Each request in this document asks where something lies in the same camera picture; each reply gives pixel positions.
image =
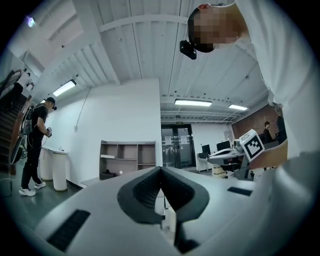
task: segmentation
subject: brick wall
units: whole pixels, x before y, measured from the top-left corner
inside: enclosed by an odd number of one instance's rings
[[[234,138],[239,139],[251,129],[254,129],[258,134],[262,134],[265,129],[265,122],[270,122],[270,134],[272,138],[276,137],[276,133],[279,132],[277,127],[278,115],[275,112],[275,107],[266,105],[257,112],[247,116],[239,122],[232,125]]]

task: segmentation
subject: white ceiling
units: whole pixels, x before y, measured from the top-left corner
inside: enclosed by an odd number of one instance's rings
[[[187,39],[188,16],[203,0],[84,2],[51,0],[33,15],[38,26],[28,29],[42,31],[37,36],[44,37],[54,56],[49,64],[42,62],[45,69],[34,88],[38,99],[78,74],[77,86],[58,100],[88,87],[158,77],[164,123],[231,123],[244,114],[228,108],[231,103],[254,111],[266,102],[268,90],[249,39],[209,54],[198,52],[196,60],[180,53],[179,42]],[[176,98],[213,103],[179,107]]]

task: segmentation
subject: white sneaker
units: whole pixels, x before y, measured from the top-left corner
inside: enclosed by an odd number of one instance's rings
[[[41,189],[41,188],[43,188],[43,187],[45,187],[46,186],[46,183],[45,182],[41,182],[40,184],[35,184],[34,185],[34,188],[36,189],[36,190],[38,190],[38,189]]]
[[[20,195],[33,197],[36,194],[36,191],[30,190],[29,188],[23,189],[22,187],[19,189]]]

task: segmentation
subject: glass door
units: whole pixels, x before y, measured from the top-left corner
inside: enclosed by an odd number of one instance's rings
[[[196,166],[190,125],[162,125],[162,161],[164,167]]]

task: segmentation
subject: man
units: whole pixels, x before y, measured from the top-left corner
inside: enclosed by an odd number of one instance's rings
[[[269,128],[270,128],[270,123],[268,121],[266,121],[264,123],[264,130],[263,130],[263,137],[264,137],[263,143],[264,144],[267,144],[267,143],[270,143],[270,142],[274,141],[274,139],[270,135]]]
[[[282,113],[282,106],[280,104],[275,105],[274,110],[278,115],[276,125],[278,126],[279,130],[279,144],[281,144],[287,139],[285,120],[283,117],[284,114]]]
[[[20,78],[17,82],[14,83],[14,87],[12,88],[12,90],[8,92],[7,103],[12,109],[14,108],[15,102],[19,99],[24,88],[29,85],[31,85],[32,87],[35,86],[32,82],[32,79],[30,78],[30,73],[26,73],[26,71],[26,68],[23,71],[20,70]]]
[[[29,181],[32,177],[35,182],[34,188],[41,189],[46,186],[45,182],[42,182],[38,178],[37,168],[39,162],[39,156],[41,151],[42,139],[45,136],[51,137],[51,132],[45,127],[48,111],[52,110],[55,106],[55,99],[49,97],[44,103],[38,104],[33,108],[32,115],[32,132],[27,137],[27,161],[23,168],[21,188],[19,193],[23,196],[32,197],[36,194],[36,191],[29,189]]]
[[[283,105],[287,140],[259,155],[250,163],[252,169],[279,166],[300,152],[320,150],[319,64],[286,13],[268,0],[206,3],[193,11],[187,25],[189,41],[200,52],[250,37],[273,102]]]

